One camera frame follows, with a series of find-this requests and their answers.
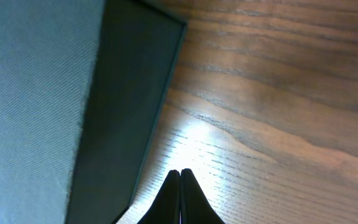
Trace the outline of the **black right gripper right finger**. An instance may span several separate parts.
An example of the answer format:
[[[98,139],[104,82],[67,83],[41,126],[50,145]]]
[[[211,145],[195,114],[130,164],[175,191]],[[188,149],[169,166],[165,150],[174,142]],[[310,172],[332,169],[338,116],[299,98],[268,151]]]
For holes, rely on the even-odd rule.
[[[182,224],[224,224],[209,204],[191,169],[181,171],[180,198]]]

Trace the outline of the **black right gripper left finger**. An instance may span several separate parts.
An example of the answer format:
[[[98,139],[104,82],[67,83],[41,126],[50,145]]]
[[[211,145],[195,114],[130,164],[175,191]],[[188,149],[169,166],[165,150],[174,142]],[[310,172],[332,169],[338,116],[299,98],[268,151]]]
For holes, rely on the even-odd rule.
[[[157,196],[138,224],[180,223],[180,173],[170,170]]]

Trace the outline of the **dark green box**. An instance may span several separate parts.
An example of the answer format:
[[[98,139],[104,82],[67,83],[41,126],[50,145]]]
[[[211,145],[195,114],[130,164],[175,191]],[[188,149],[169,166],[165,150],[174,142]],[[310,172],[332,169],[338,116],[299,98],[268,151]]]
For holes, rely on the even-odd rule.
[[[0,223],[116,223],[186,21],[154,1],[0,1]]]

